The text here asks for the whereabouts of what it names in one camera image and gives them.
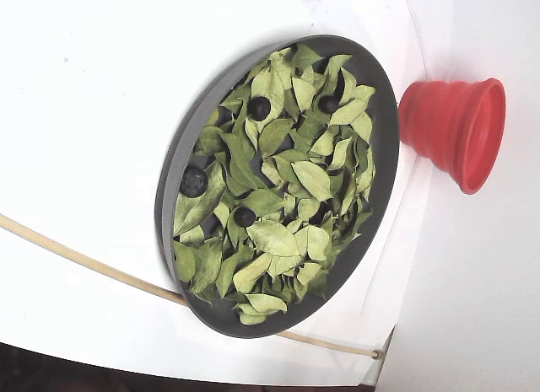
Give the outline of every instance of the dark round berry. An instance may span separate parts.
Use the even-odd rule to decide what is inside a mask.
[[[204,170],[195,166],[187,166],[182,175],[180,192],[188,198],[197,198],[208,188],[208,177]]]
[[[235,222],[242,228],[247,228],[255,222],[255,213],[246,207],[240,207],[235,212]]]
[[[255,97],[247,104],[247,113],[255,121],[264,120],[270,114],[271,109],[270,100],[266,97]]]
[[[339,108],[339,99],[331,95],[325,95],[319,100],[319,110],[325,114],[333,114]]]

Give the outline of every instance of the red silicone cup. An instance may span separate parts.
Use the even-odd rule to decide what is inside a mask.
[[[485,183],[505,129],[502,83],[416,82],[399,104],[401,140],[450,174],[466,194]]]

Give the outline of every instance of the white table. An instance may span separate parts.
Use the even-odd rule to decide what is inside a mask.
[[[178,121],[245,51],[316,33],[372,51],[398,99],[424,78],[405,0],[0,0],[0,213],[174,290],[157,251],[154,196]],[[350,346],[384,344],[429,188],[431,165],[416,160],[402,149],[366,257],[293,331]],[[377,372],[369,357],[276,336],[222,336],[187,308],[1,229],[0,306],[1,342],[103,367],[283,385],[373,383]]]

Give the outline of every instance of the thin wooden dowel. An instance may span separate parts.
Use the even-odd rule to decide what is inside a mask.
[[[21,225],[20,223],[15,222],[13,219],[10,219],[2,214],[0,214],[0,228],[4,228],[22,239],[28,240],[29,242],[40,246],[45,250],[49,250],[56,255],[59,255],[92,271],[98,272],[99,274],[117,280],[119,282],[123,282],[124,284],[135,287],[136,289],[139,289],[141,291],[145,291],[146,293],[151,293],[156,297],[168,299],[171,302],[186,306],[186,301],[179,293],[174,293],[172,291],[169,291],[168,289],[158,287],[157,285],[131,276],[126,272],[117,270],[116,268],[108,266],[107,264],[103,264],[97,260],[91,259],[87,255],[83,255],[82,253],[70,249],[67,246],[64,246],[63,244],[49,239],[42,234],[38,234],[36,231],[30,228],[26,228],[24,225]],[[338,352],[348,352],[351,354],[358,354],[361,356],[369,356],[373,358],[378,358],[381,356],[380,352],[378,352],[377,350],[365,350],[356,347],[340,346],[338,344],[314,339],[312,337],[297,335],[295,333],[291,333],[290,331],[282,331],[281,333],[278,333],[277,336],[281,336],[286,339],[295,340],[306,344],[311,344],[312,346],[335,350]]]

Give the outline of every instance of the gray round tray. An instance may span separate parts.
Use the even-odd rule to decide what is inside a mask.
[[[358,83],[376,89],[368,107],[374,120],[370,145],[373,149],[377,171],[370,191],[370,205],[373,209],[373,215],[360,228],[362,236],[351,242],[347,249],[337,257],[336,263],[327,277],[326,300],[307,294],[301,303],[290,304],[286,314],[272,314],[260,325],[244,326],[240,323],[237,313],[231,310],[234,303],[224,299],[216,300],[212,304],[204,302],[191,295],[187,291],[188,284],[182,283],[178,279],[175,270],[175,254],[172,248],[176,196],[182,173],[190,160],[195,141],[215,107],[252,66],[268,57],[272,52],[295,43],[305,44],[324,57],[337,54],[353,55],[353,58],[345,64],[347,70],[356,77]],[[234,337],[252,338],[279,333],[316,312],[347,281],[370,247],[392,193],[398,154],[399,125],[396,98],[390,81],[373,55],[351,40],[334,35],[315,35],[300,40],[277,43],[244,56],[237,63],[224,70],[202,92],[179,125],[165,157],[155,202],[156,233],[159,238],[159,246],[162,246],[161,252],[169,267],[170,274],[178,284],[178,290],[186,299],[193,313],[206,325],[220,333]]]

